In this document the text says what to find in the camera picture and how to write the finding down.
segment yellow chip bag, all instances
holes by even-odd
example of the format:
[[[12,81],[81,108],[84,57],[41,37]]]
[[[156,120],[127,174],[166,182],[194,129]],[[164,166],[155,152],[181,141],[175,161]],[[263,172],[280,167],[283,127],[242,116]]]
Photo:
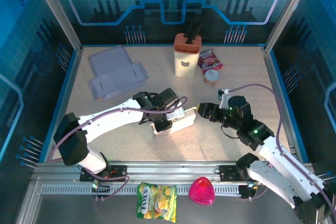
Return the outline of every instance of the yellow chip bag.
[[[138,218],[176,222],[176,186],[157,186],[143,182],[138,186],[137,194]]]

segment pink container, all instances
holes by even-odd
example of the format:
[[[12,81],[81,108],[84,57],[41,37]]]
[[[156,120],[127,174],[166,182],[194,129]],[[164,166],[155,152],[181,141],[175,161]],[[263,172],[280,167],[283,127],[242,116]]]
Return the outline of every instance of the pink container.
[[[215,189],[210,180],[200,177],[191,185],[189,197],[197,204],[211,205],[215,201]]]

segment orange container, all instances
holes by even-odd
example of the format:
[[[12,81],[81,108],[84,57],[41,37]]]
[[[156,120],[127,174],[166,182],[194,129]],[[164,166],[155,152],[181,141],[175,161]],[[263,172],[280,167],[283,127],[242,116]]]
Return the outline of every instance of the orange container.
[[[184,34],[177,34],[174,42],[175,75],[179,77],[194,77],[198,57],[202,47],[202,38],[196,36],[193,44],[186,44],[188,38]]]

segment blue trim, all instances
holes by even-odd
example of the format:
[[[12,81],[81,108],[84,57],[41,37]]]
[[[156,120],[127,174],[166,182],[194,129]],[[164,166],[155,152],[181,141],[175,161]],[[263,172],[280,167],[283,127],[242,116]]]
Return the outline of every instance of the blue trim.
[[[324,108],[328,114],[328,117],[329,117],[329,120],[331,122],[331,125],[332,127],[334,128],[334,131],[336,133],[336,122],[335,122],[335,119],[331,113],[331,110],[328,106],[328,102],[329,102],[329,96],[330,96],[330,93],[331,91],[333,91],[334,89],[336,88],[336,82],[334,82],[333,84],[329,85],[329,87],[327,88],[327,91],[326,91],[326,95],[325,95],[325,99],[324,99]]]
[[[278,0],[274,0],[272,3],[272,6],[266,16],[265,21],[263,22],[233,22],[230,21],[224,13],[215,5],[207,5],[206,0],[185,0],[183,1],[182,4],[182,17],[181,21],[166,21],[164,18],[164,4],[161,0],[140,0],[140,5],[133,5],[130,6],[126,12],[124,12],[121,17],[116,21],[116,22],[102,22],[102,23],[84,23],[80,17],[79,14],[75,8],[74,3],[72,0],[68,0],[72,11],[74,12],[74,15],[77,19],[77,22],[81,24],[82,26],[117,26],[119,25],[134,9],[145,9],[145,4],[159,4],[160,5],[160,14],[161,14],[161,23],[164,25],[181,25],[184,24],[185,22],[185,16],[186,16],[186,5],[188,3],[200,3],[202,4],[201,8],[208,8],[208,9],[213,9],[226,23],[229,25],[265,25],[268,23],[269,19],[271,18],[272,12],[274,8],[277,5]]]
[[[118,46],[119,44],[87,44],[83,47],[111,47]],[[122,45],[124,47],[172,47],[174,44],[137,44],[137,45]],[[202,47],[264,47],[265,44],[202,44]]]
[[[5,155],[5,152],[7,150],[8,144],[12,138],[12,135],[14,133],[15,127],[17,125],[17,122],[20,119],[21,113],[23,111],[24,108],[24,103],[23,103],[23,95],[22,95],[22,90],[20,89],[19,86],[17,86],[16,84],[12,83],[11,81],[9,81],[6,77],[4,77],[2,74],[0,74],[0,80],[4,81],[7,85],[9,85],[18,95],[19,98],[19,102],[20,102],[20,107],[18,109],[18,111],[16,112],[15,118],[13,120],[13,123],[9,129],[9,132],[6,136],[5,142],[3,144],[3,146],[1,147],[1,151],[0,151],[0,163]]]
[[[293,125],[293,129],[294,129],[294,133],[295,133],[295,136],[296,136],[296,139],[297,139],[297,142],[298,142],[298,146],[300,148],[302,161],[304,163],[308,163],[309,162],[308,155],[307,155],[306,149],[304,147],[303,140],[302,140],[302,137],[301,137],[301,134],[300,134],[300,131],[299,131],[299,127],[298,127],[298,124],[296,122],[296,119],[295,119],[295,116],[294,116],[294,113],[293,113],[293,109],[292,109],[292,106],[290,104],[288,94],[286,92],[285,84],[284,84],[283,79],[281,77],[279,65],[278,65],[278,62],[275,58],[273,50],[271,50],[270,55],[271,55],[271,59],[272,59],[273,64],[274,64],[274,68],[275,68],[275,71],[276,71],[276,74],[277,74],[277,78],[279,79],[281,91],[282,91],[282,94],[283,94],[283,98],[285,100],[285,104],[286,104],[287,109],[288,109],[290,120],[291,120],[292,125]]]
[[[77,53],[74,50],[74,52],[72,53],[72,57],[71,57],[71,61],[70,61],[70,64],[69,64],[67,74],[65,75],[65,79],[64,79],[64,82],[63,82],[63,85],[62,85],[61,92],[59,94],[59,97],[58,97],[58,100],[57,100],[57,103],[56,103],[54,114],[53,114],[53,117],[51,119],[49,130],[48,130],[48,133],[47,133],[47,136],[46,136],[46,140],[44,142],[44,145],[43,145],[43,148],[42,148],[42,151],[41,151],[41,155],[40,155],[40,158],[38,160],[39,163],[43,163],[45,157],[48,155],[47,152],[48,152],[48,149],[49,149],[50,142],[53,139],[53,133],[54,133],[54,129],[56,127],[56,123],[58,121],[58,118],[59,118],[60,114],[64,113],[62,111],[62,106],[63,106],[64,102],[66,100],[69,100],[69,98],[70,98],[71,92],[67,93],[67,91],[68,91],[68,89],[70,88],[70,85],[71,85],[70,77],[73,76],[73,74],[76,75],[76,72],[77,72],[77,71],[74,71],[74,73],[72,73],[73,70],[74,70],[73,68],[75,66],[76,61],[77,61]]]

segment red snack bag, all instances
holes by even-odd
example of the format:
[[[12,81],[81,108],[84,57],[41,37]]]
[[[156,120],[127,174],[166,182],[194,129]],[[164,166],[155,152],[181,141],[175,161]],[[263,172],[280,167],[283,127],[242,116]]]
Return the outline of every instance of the red snack bag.
[[[199,54],[198,65],[203,74],[208,70],[217,70],[223,67],[223,64],[215,56],[212,49],[205,50]]]

